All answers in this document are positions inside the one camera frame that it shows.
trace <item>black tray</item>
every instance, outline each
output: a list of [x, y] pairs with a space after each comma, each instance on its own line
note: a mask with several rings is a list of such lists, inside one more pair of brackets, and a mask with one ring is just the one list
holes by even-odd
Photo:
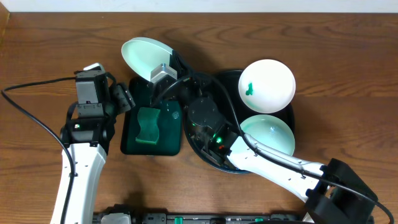
[[[229, 70], [229, 71], [220, 72], [220, 73], [216, 74], [217, 79], [225, 86], [225, 88], [227, 89], [227, 91], [231, 97], [231, 100], [233, 102], [234, 109], [236, 112], [236, 116], [238, 117], [239, 123], [242, 123], [245, 119], [247, 119], [251, 116], [261, 114], [261, 113], [255, 112], [252, 109], [248, 108], [243, 103], [243, 101], [239, 95], [238, 83], [239, 83], [239, 78], [240, 78], [242, 72], [243, 72], [242, 70]], [[217, 87], [214, 88], [213, 99], [214, 99], [215, 103], [217, 104], [217, 107], [218, 107], [218, 110], [220, 111], [220, 113], [222, 113], [230, 123], [234, 123], [233, 116], [231, 113], [231, 108], [230, 108], [228, 102], [226, 101], [226, 98], [225, 98], [223, 92], [221, 90], [218, 90]], [[294, 134], [294, 113], [293, 113], [293, 107], [291, 104], [288, 104], [284, 109], [282, 109], [278, 112], [271, 113], [268, 115], [272, 115], [272, 116], [275, 116], [275, 117], [281, 119], [283, 122], [285, 122], [289, 126], [289, 128], [292, 130], [292, 132]], [[207, 157], [205, 157], [200, 152], [200, 149], [195, 144], [195, 141], [192, 140], [190, 138], [190, 136], [188, 135], [187, 125], [186, 125], [188, 122], [186, 120], [186, 116], [184, 117], [183, 120], [184, 120], [183, 128], [184, 128], [184, 132], [185, 132], [185, 137], [187, 138], [188, 143], [189, 143], [189, 145], [191, 145], [193, 151], [202, 160], [204, 160], [207, 164], [213, 166], [214, 168], [225, 171], [225, 172], [235, 173], [235, 174], [248, 173], [248, 171], [246, 171], [246, 170], [240, 170], [237, 168], [232, 169], [232, 168], [229, 168], [228, 166], [219, 166], [218, 164], [215, 164], [213, 161], [211, 161]]]

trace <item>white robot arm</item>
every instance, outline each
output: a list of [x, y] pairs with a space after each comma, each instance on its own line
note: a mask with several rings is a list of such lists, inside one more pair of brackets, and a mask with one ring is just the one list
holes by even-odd
[[[65, 223], [92, 223], [98, 180], [105, 165], [105, 150], [89, 143], [71, 144], [68, 148], [75, 162], [75, 178], [70, 194]], [[63, 205], [67, 196], [70, 167], [67, 155], [62, 152], [62, 176], [51, 224], [61, 222]]]
[[[323, 164], [319, 162], [309, 162], [297, 159], [268, 147], [261, 142], [257, 142], [249, 134], [245, 135], [249, 142], [251, 142], [252, 145], [260, 150], [263, 154], [266, 154], [267, 156], [279, 162], [296, 167], [300, 170], [309, 171], [319, 176], [323, 174], [323, 172], [320, 170]], [[264, 159], [261, 156], [258, 156], [246, 145], [242, 137], [238, 137], [231, 146], [231, 153], [228, 155], [228, 159], [237, 168], [253, 172], [269, 179], [270, 181], [292, 192], [303, 202], [306, 202], [308, 198], [305, 195], [307, 189], [314, 189], [314, 187], [318, 184], [318, 180], [314, 178], [304, 177], [297, 172], [288, 170]]]

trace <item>wood grain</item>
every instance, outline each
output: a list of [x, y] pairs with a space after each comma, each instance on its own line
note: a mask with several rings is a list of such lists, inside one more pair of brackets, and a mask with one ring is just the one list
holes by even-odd
[[9, 16], [10, 16], [9, 11], [0, 2], [0, 46], [2, 43], [2, 38], [6, 33], [6, 27]]
[[[13, 13], [0, 49], [0, 87], [72, 76], [101, 62], [119, 81], [135, 76], [121, 56], [133, 37], [178, 50], [197, 70], [244, 68], [262, 58], [296, 78], [297, 157], [347, 162], [398, 214], [398, 15]], [[76, 100], [73, 82], [10, 95], [55, 131]], [[48, 223], [57, 196], [61, 149], [0, 100], [0, 223]], [[126, 156], [116, 123], [95, 211], [114, 203], [170, 212], [269, 213], [303, 203], [254, 174], [226, 174], [183, 140], [174, 157]], [[375, 209], [377, 223], [387, 217]]]

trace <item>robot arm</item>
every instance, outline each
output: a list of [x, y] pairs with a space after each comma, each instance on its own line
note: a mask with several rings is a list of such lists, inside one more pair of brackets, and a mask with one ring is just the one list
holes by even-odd
[[[113, 83], [108, 86], [107, 78]], [[134, 105], [128, 89], [96, 63], [76, 72], [78, 103], [68, 110], [61, 139], [75, 166], [65, 223], [91, 224], [98, 180], [114, 134], [116, 116]], [[77, 107], [78, 118], [72, 119]], [[62, 152], [62, 176], [51, 223], [60, 223], [70, 181], [70, 163]]]
[[[75, 162], [76, 175], [65, 223], [92, 223], [98, 180], [105, 165], [106, 153], [100, 145], [91, 147], [89, 143], [71, 144], [68, 150]], [[69, 160], [62, 152], [62, 176], [51, 223], [60, 223], [69, 175]]]
[[[252, 143], [258, 150], [263, 154], [292, 167], [299, 168], [301, 170], [309, 171], [313, 174], [321, 176], [323, 172], [320, 170], [323, 164], [319, 162], [309, 162], [297, 159], [268, 147], [261, 142], [257, 142], [249, 134], [245, 134], [249, 142]], [[279, 166], [273, 162], [258, 156], [252, 151], [242, 137], [238, 137], [234, 144], [231, 146], [231, 153], [228, 155], [229, 161], [239, 169], [247, 170], [258, 174], [270, 181], [280, 185], [296, 195], [303, 202], [306, 202], [308, 197], [305, 195], [307, 189], [314, 189], [318, 184], [318, 180], [311, 177], [304, 177], [301, 174], [288, 170], [282, 166]]]

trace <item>black cable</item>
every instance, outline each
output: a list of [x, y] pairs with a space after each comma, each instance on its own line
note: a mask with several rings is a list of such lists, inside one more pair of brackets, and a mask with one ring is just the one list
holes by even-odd
[[61, 145], [62, 149], [65, 151], [65, 154], [68, 157], [69, 165], [70, 165], [70, 179], [69, 179], [67, 195], [65, 197], [65, 203], [63, 204], [63, 210], [62, 210], [62, 214], [61, 214], [61, 224], [65, 223], [65, 217], [66, 217], [67, 210], [68, 210], [69, 198], [70, 198], [70, 194], [72, 192], [73, 180], [75, 178], [75, 165], [73, 163], [72, 156], [70, 155], [68, 149], [62, 144], [62, 141], [57, 136], [57, 134], [55, 134], [47, 125], [45, 125], [43, 122], [41, 122], [35, 116], [31, 115], [28, 111], [26, 111], [24, 108], [20, 107], [17, 103], [15, 103], [12, 99], [10, 99], [8, 97], [8, 95], [6, 94], [6, 91], [14, 90], [16, 88], [27, 87], [27, 86], [43, 85], [43, 84], [48, 84], [48, 83], [55, 83], [55, 82], [60, 82], [60, 81], [64, 81], [64, 80], [75, 80], [75, 79], [76, 79], [76, 77], [58, 78], [58, 79], [43, 81], [43, 82], [34, 82], [34, 83], [15, 85], [15, 86], [11, 86], [11, 87], [1, 90], [2, 96], [8, 101], [8, 103], [10, 103], [12, 106], [17, 108], [20, 112], [22, 112], [24, 115], [28, 116], [30, 119], [32, 119], [37, 124], [39, 124], [41, 127], [43, 127], [46, 131], [48, 131], [51, 134], [51, 136], [53, 136], [55, 138], [55, 140]]
[[173, 84], [171, 84], [170, 86], [168, 86], [165, 90], [163, 90], [156, 98], [156, 100], [154, 100], [149, 107], [154, 107], [156, 106], [161, 100], [163, 100], [163, 97], [170, 92], [171, 90], [173, 90], [176, 86], [179, 86], [182, 82], [184, 82], [186, 79], [191, 78], [192, 75], [185, 75], [181, 78], [179, 78], [177, 81], [173, 82]]
[[289, 170], [294, 171], [294, 172], [298, 172], [298, 173], [300, 173], [300, 174], [302, 174], [302, 175], [304, 175], [304, 176], [307, 176], [307, 177], [312, 177], [312, 178], [317, 179], [317, 180], [319, 180], [319, 181], [321, 181], [321, 182], [324, 182], [324, 183], [326, 183], [326, 184], [328, 184], [328, 185], [330, 185], [330, 186], [338, 187], [338, 188], [340, 188], [340, 189], [349, 191], [349, 192], [351, 192], [351, 193], [353, 193], [353, 194], [355, 194], [355, 195], [357, 195], [357, 196], [359, 196], [359, 197], [361, 197], [361, 198], [366, 199], [367, 201], [373, 203], [374, 205], [376, 205], [377, 207], [379, 207], [383, 212], [386, 213], [386, 215], [387, 215], [387, 216], [389, 217], [389, 219], [390, 219], [389, 224], [394, 224], [394, 217], [392, 216], [392, 213], [391, 213], [383, 204], [381, 204], [380, 202], [377, 202], [377, 201], [371, 199], [370, 197], [368, 197], [368, 196], [366, 196], [366, 195], [364, 195], [364, 194], [362, 194], [362, 193], [359, 193], [359, 192], [357, 192], [356, 190], [353, 190], [353, 189], [351, 189], [351, 188], [349, 188], [349, 187], [346, 187], [346, 186], [341, 185], [341, 184], [336, 183], [336, 182], [332, 182], [332, 181], [326, 180], [326, 179], [323, 178], [323, 177], [320, 177], [320, 176], [318, 176], [318, 175], [309, 173], [309, 172], [307, 172], [307, 171], [305, 171], [305, 170], [302, 170], [302, 169], [298, 169], [298, 168], [289, 166], [289, 165], [287, 165], [287, 164], [284, 164], [284, 163], [282, 163], [282, 162], [279, 162], [279, 161], [277, 161], [277, 160], [275, 160], [275, 159], [273, 159], [273, 158], [271, 158], [271, 157], [269, 157], [269, 156], [267, 156], [267, 155], [261, 153], [260, 150], [258, 150], [257, 148], [253, 147], [253, 145], [249, 142], [249, 140], [248, 140], [248, 139], [246, 138], [246, 136], [244, 135], [244, 132], [243, 132], [243, 130], [242, 130], [240, 124], [239, 124], [238, 117], [236, 116], [235, 109], [234, 109], [234, 106], [233, 106], [231, 97], [229, 97], [228, 91], [226, 90], [226, 88], [224, 87], [224, 85], [223, 85], [217, 78], [215, 78], [215, 77], [213, 77], [213, 76], [211, 76], [211, 75], [207, 75], [207, 74], [205, 74], [205, 73], [195, 73], [193, 76], [195, 76], [195, 75], [202, 75], [202, 76], [206, 76], [206, 77], [208, 77], [208, 78], [211, 78], [211, 79], [218, 85], [218, 87], [223, 91], [225, 97], [227, 98], [228, 104], [229, 104], [229, 106], [231, 107], [231, 111], [232, 111], [232, 114], [233, 114], [234, 121], [235, 121], [235, 123], [236, 123], [236, 125], [237, 125], [237, 129], [238, 129], [238, 131], [239, 131], [239, 135], [242, 137], [243, 141], [249, 146], [249, 148], [250, 148], [251, 150], [253, 150], [256, 154], [258, 154], [258, 155], [260, 155], [261, 157], [263, 157], [264, 159], [267, 159], [268, 161], [273, 162], [273, 163], [275, 163], [275, 164], [277, 164], [277, 165], [279, 165], [279, 166], [282, 166], [282, 167], [284, 167], [284, 168], [286, 168], [286, 169], [289, 169]]

